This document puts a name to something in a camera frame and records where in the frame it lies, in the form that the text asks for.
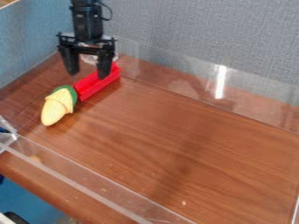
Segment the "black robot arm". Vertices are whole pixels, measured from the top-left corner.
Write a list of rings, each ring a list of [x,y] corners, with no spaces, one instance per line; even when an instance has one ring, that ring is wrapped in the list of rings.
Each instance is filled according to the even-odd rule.
[[[116,55],[116,40],[102,38],[102,23],[112,19],[102,17],[102,8],[112,11],[101,0],[70,0],[73,35],[57,34],[57,49],[65,69],[70,75],[79,71],[79,55],[97,57],[97,78],[104,80],[110,72]]]

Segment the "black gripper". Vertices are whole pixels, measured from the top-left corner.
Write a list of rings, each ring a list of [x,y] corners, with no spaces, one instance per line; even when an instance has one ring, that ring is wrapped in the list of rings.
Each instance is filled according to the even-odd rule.
[[[112,60],[116,56],[116,40],[110,37],[91,42],[77,40],[71,33],[58,33],[58,45],[62,64],[70,76],[79,70],[79,54],[97,57],[97,77],[104,80],[110,72]]]

